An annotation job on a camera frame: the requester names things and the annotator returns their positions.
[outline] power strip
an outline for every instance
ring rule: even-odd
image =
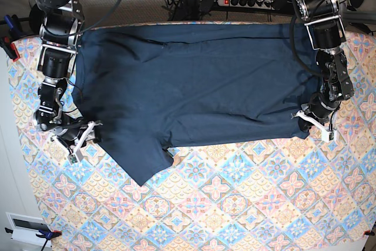
[[[223,7],[241,7],[241,8],[257,8],[257,9],[264,9],[264,10],[274,10],[271,7],[271,1],[266,0],[217,0],[218,6]]]

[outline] dark blue t-shirt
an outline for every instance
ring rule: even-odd
[[[306,138],[291,114],[318,78],[291,54],[288,25],[153,25],[86,32],[73,98],[100,119],[100,146],[139,184],[168,168],[170,147]],[[303,26],[302,60],[315,65]]]

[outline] white wall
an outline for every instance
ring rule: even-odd
[[[0,48],[0,251],[40,250],[16,243],[5,212],[41,217],[26,172],[9,93],[6,54]]]

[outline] t-shirt sleeve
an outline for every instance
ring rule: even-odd
[[[172,155],[153,137],[119,137],[102,144],[102,148],[139,186],[173,163]]]

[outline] floral pattern fabric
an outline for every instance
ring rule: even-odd
[[[16,42],[21,58],[8,60],[9,87],[38,207],[62,231],[53,249],[292,251],[362,239],[376,221],[376,39],[347,39],[355,95],[338,111],[336,141],[320,141],[313,128],[306,140],[173,148],[173,166],[142,187],[99,145],[69,165],[34,129],[41,42]],[[65,111],[75,108],[71,92]]]

